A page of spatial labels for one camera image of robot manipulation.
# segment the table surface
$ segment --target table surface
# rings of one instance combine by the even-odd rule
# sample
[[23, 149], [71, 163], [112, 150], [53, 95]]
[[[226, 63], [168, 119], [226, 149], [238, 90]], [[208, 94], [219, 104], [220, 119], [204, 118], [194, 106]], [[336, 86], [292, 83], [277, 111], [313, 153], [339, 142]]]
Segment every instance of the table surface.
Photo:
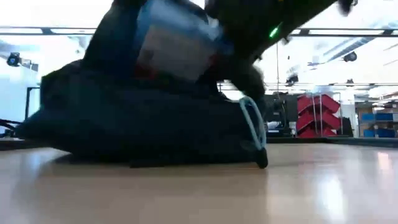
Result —
[[269, 146], [255, 164], [129, 169], [55, 149], [0, 152], [0, 222], [398, 223], [398, 151]]

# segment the label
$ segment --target label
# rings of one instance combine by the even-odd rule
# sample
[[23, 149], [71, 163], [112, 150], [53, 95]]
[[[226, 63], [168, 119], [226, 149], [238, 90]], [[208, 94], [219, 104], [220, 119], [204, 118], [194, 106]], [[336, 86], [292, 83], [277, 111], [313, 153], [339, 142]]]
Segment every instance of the label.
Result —
[[216, 49], [200, 39], [152, 25], [137, 62], [153, 70], [194, 82], [210, 66], [215, 53]]

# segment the blue storage box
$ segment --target blue storage box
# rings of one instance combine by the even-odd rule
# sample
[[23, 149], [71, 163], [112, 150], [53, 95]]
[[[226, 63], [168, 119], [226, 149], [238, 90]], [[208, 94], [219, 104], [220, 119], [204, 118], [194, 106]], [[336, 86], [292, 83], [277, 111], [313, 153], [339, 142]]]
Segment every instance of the blue storage box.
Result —
[[378, 129], [377, 134], [379, 138], [394, 138], [396, 136], [396, 132], [393, 129]]
[[376, 121], [392, 121], [392, 113], [377, 113], [374, 115]]
[[374, 138], [374, 131], [373, 130], [363, 130], [363, 136], [365, 138]]
[[362, 114], [362, 121], [374, 121], [374, 114]]

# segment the green light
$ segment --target green light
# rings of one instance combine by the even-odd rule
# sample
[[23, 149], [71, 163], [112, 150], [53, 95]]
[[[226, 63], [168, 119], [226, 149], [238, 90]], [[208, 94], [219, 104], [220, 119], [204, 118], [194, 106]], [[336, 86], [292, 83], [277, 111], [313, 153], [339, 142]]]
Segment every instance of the green light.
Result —
[[269, 34], [269, 38], [274, 38], [274, 36], [278, 33], [278, 27], [275, 27], [271, 33]]
[[272, 31], [271, 31], [271, 33], [269, 33], [269, 38], [274, 38], [275, 37], [275, 35], [278, 33], [278, 31], [279, 31], [279, 27], [282, 25], [282, 22], [277, 26], [277, 27], [275, 27]]

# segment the red shelf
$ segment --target red shelf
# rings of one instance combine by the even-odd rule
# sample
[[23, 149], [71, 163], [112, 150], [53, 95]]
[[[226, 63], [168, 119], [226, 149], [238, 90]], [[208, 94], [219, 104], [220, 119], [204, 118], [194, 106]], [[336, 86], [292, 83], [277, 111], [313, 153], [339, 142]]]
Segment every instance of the red shelf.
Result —
[[299, 138], [319, 138], [319, 137], [332, 137], [336, 136], [337, 134], [333, 132], [332, 129], [329, 127], [324, 127], [322, 134], [320, 134], [320, 130], [318, 130], [318, 133], [313, 129], [312, 126], [307, 126], [300, 134], [297, 136]]
[[[340, 108], [340, 104], [328, 95], [315, 96], [313, 102], [316, 109], [319, 109], [319, 105], [322, 98], [322, 110], [329, 110], [332, 113], [336, 113]], [[297, 99], [297, 111], [301, 115], [306, 110], [313, 111], [312, 98], [306, 95], [302, 95]]]
[[[307, 126], [313, 124], [315, 122], [321, 121], [321, 115], [313, 115], [309, 111], [306, 111], [303, 115], [301, 115], [296, 122], [296, 130], [300, 132], [302, 129]], [[341, 120], [337, 118], [335, 115], [331, 114], [330, 111], [324, 111], [322, 113], [322, 121], [325, 127], [329, 126], [331, 129], [339, 129], [341, 126]]]

